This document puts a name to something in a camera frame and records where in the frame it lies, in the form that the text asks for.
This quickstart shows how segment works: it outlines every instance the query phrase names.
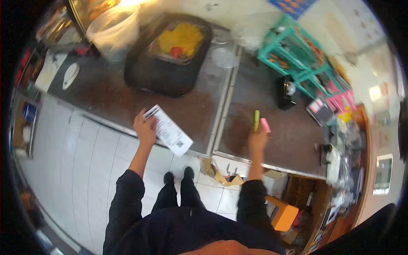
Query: cardboard box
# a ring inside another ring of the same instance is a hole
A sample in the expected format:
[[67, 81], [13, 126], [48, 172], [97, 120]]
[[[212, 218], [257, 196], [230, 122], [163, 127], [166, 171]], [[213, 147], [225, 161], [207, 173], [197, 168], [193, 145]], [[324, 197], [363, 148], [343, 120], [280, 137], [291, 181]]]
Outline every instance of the cardboard box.
[[213, 177], [217, 182], [221, 183], [225, 187], [234, 185], [242, 185], [243, 179], [237, 174], [232, 181], [227, 181], [220, 171], [212, 164], [211, 158], [202, 158], [200, 161], [201, 173]]
[[264, 176], [268, 176], [275, 180], [280, 180], [285, 176], [285, 174], [271, 169], [264, 169]]
[[296, 237], [300, 234], [301, 230], [301, 228], [291, 229], [287, 234], [283, 236], [282, 240], [287, 244], [292, 244]]

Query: receipt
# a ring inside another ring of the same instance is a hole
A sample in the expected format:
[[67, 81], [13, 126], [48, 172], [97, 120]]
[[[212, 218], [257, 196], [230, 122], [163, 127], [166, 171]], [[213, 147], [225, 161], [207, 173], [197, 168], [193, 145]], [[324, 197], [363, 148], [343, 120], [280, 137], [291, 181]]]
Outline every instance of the receipt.
[[159, 121], [156, 126], [157, 137], [164, 142], [167, 148], [176, 156], [183, 156], [193, 144], [193, 140], [174, 123], [160, 106], [155, 105], [143, 115], [145, 119], [151, 116], [155, 116]]

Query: poster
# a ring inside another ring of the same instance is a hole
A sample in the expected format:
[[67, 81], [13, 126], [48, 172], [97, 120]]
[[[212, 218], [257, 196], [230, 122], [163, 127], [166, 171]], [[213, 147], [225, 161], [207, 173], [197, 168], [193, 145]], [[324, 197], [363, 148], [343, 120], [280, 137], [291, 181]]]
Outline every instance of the poster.
[[298, 20], [316, 0], [269, 0], [295, 20]]

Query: black shoe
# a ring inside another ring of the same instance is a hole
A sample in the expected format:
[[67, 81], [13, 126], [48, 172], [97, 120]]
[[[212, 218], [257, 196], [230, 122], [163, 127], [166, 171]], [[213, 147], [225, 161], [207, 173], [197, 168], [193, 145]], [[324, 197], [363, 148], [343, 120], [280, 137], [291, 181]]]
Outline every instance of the black shoe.
[[193, 180], [194, 179], [194, 171], [191, 167], [186, 167], [184, 169], [184, 179], [186, 180]]
[[163, 177], [164, 184], [173, 183], [174, 184], [174, 175], [172, 172], [167, 172]]

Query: tomato slice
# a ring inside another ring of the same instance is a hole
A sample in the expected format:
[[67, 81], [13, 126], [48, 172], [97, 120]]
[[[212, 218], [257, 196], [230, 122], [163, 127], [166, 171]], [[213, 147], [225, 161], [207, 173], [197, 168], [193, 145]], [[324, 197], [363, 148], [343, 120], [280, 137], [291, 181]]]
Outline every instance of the tomato slice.
[[179, 58], [181, 54], [183, 54], [183, 49], [181, 47], [173, 47], [170, 50], [170, 55], [173, 58]]

